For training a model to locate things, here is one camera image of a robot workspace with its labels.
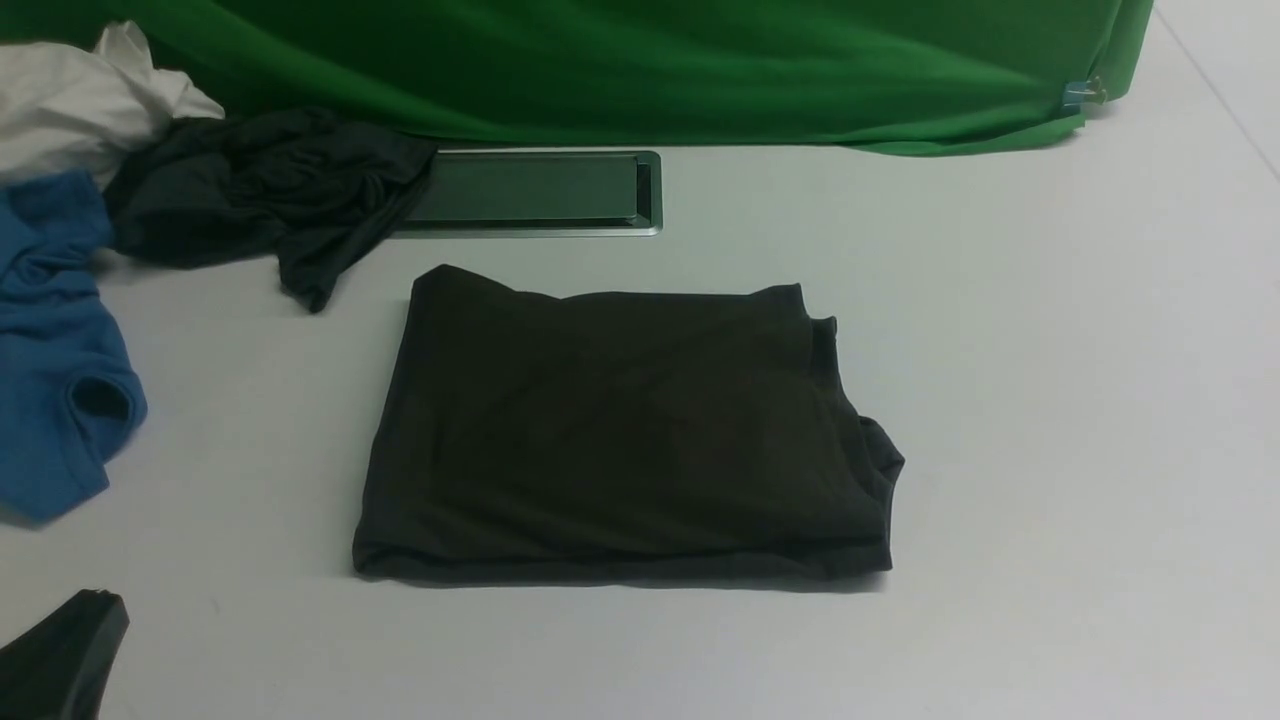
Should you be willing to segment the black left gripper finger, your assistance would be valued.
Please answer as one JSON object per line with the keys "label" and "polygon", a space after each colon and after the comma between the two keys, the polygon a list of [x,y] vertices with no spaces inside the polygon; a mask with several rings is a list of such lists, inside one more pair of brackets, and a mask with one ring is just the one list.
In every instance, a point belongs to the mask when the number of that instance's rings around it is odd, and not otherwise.
{"label": "black left gripper finger", "polygon": [[129,624],[119,594],[73,594],[3,647],[1,717],[96,719]]}

